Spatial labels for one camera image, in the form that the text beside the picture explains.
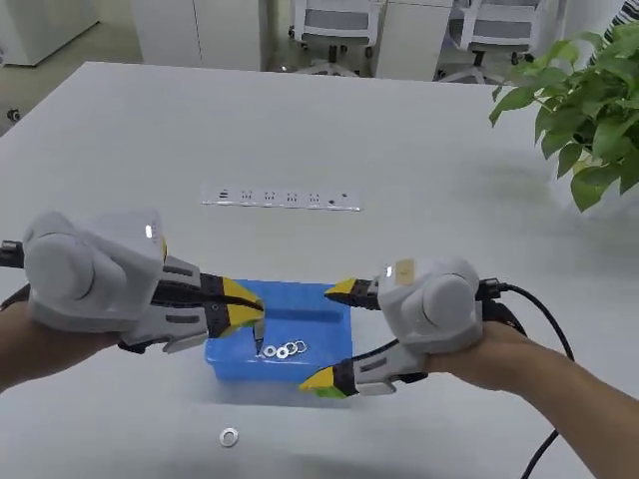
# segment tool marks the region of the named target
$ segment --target blue container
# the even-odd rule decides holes
[[[286,359],[256,357],[250,328],[223,339],[209,339],[206,359],[219,380],[299,384],[319,369],[352,356],[350,308],[323,296],[332,284],[246,279],[238,283],[265,303],[264,347],[302,340],[309,349]]]

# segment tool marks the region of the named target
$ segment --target black cable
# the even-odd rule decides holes
[[[499,290],[516,292],[517,294],[525,297],[530,302],[532,302],[543,313],[543,315],[546,316],[546,319],[548,319],[548,322],[550,322],[550,325],[552,326],[555,333],[559,337],[559,340],[561,341],[561,345],[563,346],[563,349],[566,352],[566,356],[572,361],[575,360],[575,356],[572,352],[572,347],[570,347],[570,343],[568,342],[568,338],[566,337],[563,330],[561,329],[561,326],[559,326],[559,323],[557,322],[557,320],[554,318],[552,313],[548,310],[548,308],[544,305],[543,302],[537,299],[530,292],[526,291],[525,289],[519,286],[515,286],[514,284],[502,283],[499,285]],[[539,462],[539,459],[541,459],[541,456],[544,455],[544,453],[548,450],[550,445],[557,439],[557,437],[559,437],[559,432],[557,432],[557,430],[555,429],[548,436],[548,438],[545,441],[543,441],[543,444],[539,446],[539,449],[537,449],[537,451],[533,454],[532,459],[530,459],[530,462],[528,462],[528,466],[526,466],[526,470],[523,472],[523,475],[521,476],[521,479],[528,479],[530,477],[530,474],[532,474],[532,471],[537,465],[537,463]]]
[[[529,293],[525,289],[522,289],[519,286],[515,286],[514,284],[508,284],[508,283],[505,282],[505,283],[503,283],[501,285],[500,289],[502,291],[516,292],[517,294],[525,297],[530,302],[532,302],[535,306],[537,306],[537,308],[541,312],[543,312],[543,315],[546,316],[546,319],[548,319],[548,322],[550,322],[550,325],[555,330],[555,333],[559,337],[559,340],[561,341],[561,345],[563,346],[564,351],[566,351],[566,356],[568,356],[568,358],[570,360],[572,360],[572,361],[575,360],[575,355],[572,353],[572,347],[570,347],[570,343],[568,342],[568,338],[566,337],[566,335],[564,334],[563,330],[559,326],[559,323],[557,322],[557,320],[554,318],[554,316],[548,310],[548,308],[543,304],[543,302],[541,302],[539,299],[537,299],[534,295],[532,295],[531,293]]]

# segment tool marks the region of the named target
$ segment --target metal washer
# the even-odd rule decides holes
[[[298,346],[294,342],[287,342],[284,347],[289,352],[289,355],[297,354]]]
[[[220,433],[220,444],[222,447],[233,447],[238,443],[240,434],[235,427],[227,427]]]
[[[267,346],[264,348],[264,356],[273,357],[278,353],[278,349],[275,346]]]
[[[282,346],[278,348],[276,355],[278,356],[278,359],[286,359],[289,357],[289,349],[286,346]]]
[[[306,352],[307,349],[309,349],[307,344],[303,342],[302,340],[296,341],[296,347],[298,348],[298,354],[302,354],[303,352]]]

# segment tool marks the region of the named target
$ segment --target gray floor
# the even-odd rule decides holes
[[[26,114],[86,61],[141,63],[135,31],[98,24],[37,67],[0,69],[0,99]]]
[[[278,52],[271,70],[281,71],[285,67],[287,71],[294,71],[308,66],[313,58],[325,58],[327,48],[311,47],[304,51],[299,44],[289,38],[290,0],[279,1],[281,5]],[[125,6],[123,1],[117,4],[105,3],[105,5],[119,5],[118,8],[121,10]],[[362,52],[363,48],[351,47],[345,55],[340,56],[339,62],[351,70],[360,70],[363,76],[368,76],[368,64]],[[8,66],[0,69],[0,103],[4,107],[19,109],[24,116],[86,61],[142,63],[140,45],[132,20],[121,23],[100,23],[37,67]],[[449,48],[443,52],[442,62],[446,64],[443,68],[449,74],[471,64],[472,56],[467,52],[457,52]],[[504,72],[508,66],[505,57],[504,59],[490,58],[486,63],[496,72]],[[4,112],[0,116],[0,135],[10,126],[9,122],[2,117]]]

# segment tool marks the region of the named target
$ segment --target office chair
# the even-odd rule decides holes
[[[365,46],[364,55],[372,57],[377,42],[379,15],[384,0],[294,0],[294,25],[289,35],[305,45],[317,42],[328,45],[328,60],[313,60],[309,68],[298,70],[306,75],[357,77],[358,71],[337,64],[337,47],[346,43]]]
[[[462,18],[452,18],[449,35],[459,50],[475,54],[473,66],[439,80],[449,83],[472,77],[479,84],[486,80],[502,83],[504,78],[483,67],[487,52],[510,53],[530,59],[539,43],[541,27],[550,0],[458,0],[454,9]]]
[[[5,56],[4,51],[0,49],[0,68],[5,65]],[[4,112],[4,117],[6,117],[11,124],[18,123],[20,121],[20,111],[17,108],[9,108],[0,103],[0,112]]]

